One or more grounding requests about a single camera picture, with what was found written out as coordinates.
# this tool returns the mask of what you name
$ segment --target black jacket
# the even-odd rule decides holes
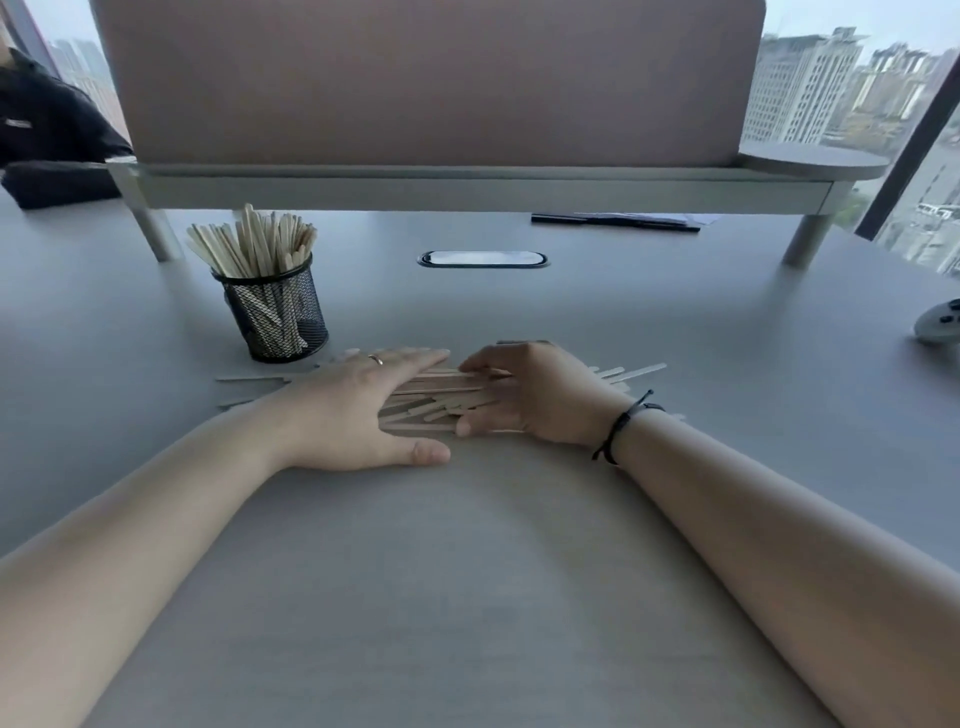
[[[0,167],[13,161],[103,162],[133,154],[89,97],[48,76],[12,49],[13,68],[0,67]]]

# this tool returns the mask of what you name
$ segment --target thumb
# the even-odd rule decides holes
[[[384,432],[379,446],[378,465],[442,465],[450,459],[450,448],[439,440]]]
[[[486,407],[471,409],[457,422],[457,435],[482,435],[497,429],[522,430],[523,421],[515,402],[498,402]]]

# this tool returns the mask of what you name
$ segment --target black bracelet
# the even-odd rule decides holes
[[[651,389],[649,392],[643,395],[643,397],[637,400],[630,409],[616,418],[616,422],[613,423],[613,427],[611,427],[610,434],[607,435],[607,439],[603,441],[603,445],[601,445],[593,454],[593,457],[590,458],[591,460],[597,460],[600,457],[600,454],[603,453],[603,456],[607,458],[608,463],[611,465],[619,465],[619,463],[613,459],[613,452],[611,450],[613,447],[613,438],[616,437],[617,433],[627,426],[627,423],[637,412],[642,412],[644,409],[658,409],[661,412],[666,412],[666,410],[663,409],[663,407],[661,407],[659,404],[647,402],[647,398],[653,393],[654,391]]]

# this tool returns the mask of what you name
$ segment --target sky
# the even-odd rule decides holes
[[[734,0],[716,0],[733,2]],[[26,0],[40,32],[50,40],[97,39],[87,0]],[[941,53],[960,46],[958,0],[767,0],[764,30],[781,36],[828,34],[855,25],[867,52],[898,40]]]

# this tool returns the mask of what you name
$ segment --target black mesh pen holder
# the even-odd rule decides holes
[[[291,271],[258,279],[213,274],[224,285],[224,298],[256,361],[297,361],[329,338],[310,273],[312,262],[313,255]]]

